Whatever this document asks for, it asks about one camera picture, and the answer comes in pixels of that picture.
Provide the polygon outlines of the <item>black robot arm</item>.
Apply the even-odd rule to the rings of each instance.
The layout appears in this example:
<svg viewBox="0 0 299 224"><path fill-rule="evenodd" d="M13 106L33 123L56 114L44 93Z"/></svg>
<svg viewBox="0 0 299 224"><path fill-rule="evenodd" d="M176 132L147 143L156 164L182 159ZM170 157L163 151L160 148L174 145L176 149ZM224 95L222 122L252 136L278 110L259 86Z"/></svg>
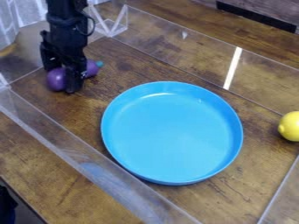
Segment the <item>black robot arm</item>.
<svg viewBox="0 0 299 224"><path fill-rule="evenodd" d="M45 0L49 30L41 31L40 54L44 70L65 68L64 91L80 91L88 60L83 49L88 44L87 0Z"/></svg>

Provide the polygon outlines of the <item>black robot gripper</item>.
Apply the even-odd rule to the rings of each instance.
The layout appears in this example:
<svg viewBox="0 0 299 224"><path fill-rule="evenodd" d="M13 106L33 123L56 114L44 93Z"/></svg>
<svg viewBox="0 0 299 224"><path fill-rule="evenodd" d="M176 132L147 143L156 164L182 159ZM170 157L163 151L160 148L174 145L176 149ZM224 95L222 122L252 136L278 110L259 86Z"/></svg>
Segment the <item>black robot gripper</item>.
<svg viewBox="0 0 299 224"><path fill-rule="evenodd" d="M47 15L49 30L41 31L41 63L44 70L65 66L68 94L80 91L87 76L87 57L83 48L88 43L88 19L83 15L61 18Z"/></svg>

